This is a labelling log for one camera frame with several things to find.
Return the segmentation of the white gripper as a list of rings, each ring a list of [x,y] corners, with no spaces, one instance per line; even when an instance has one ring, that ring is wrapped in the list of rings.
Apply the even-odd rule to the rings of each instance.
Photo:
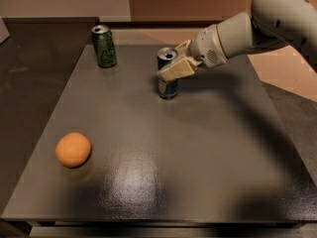
[[[158,78],[163,81],[170,82],[188,77],[194,74],[201,64],[212,68],[225,64],[228,60],[222,48],[216,25],[199,31],[192,41],[184,41],[175,50],[179,55],[184,56],[170,60],[158,60]]]

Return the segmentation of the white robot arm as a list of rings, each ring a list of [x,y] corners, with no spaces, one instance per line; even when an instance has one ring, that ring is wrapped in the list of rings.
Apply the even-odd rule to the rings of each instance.
[[[180,44],[178,56],[158,71],[170,82],[188,77],[200,66],[213,68],[239,55],[294,47],[317,69],[317,11],[309,0],[253,0],[242,12],[198,32]]]

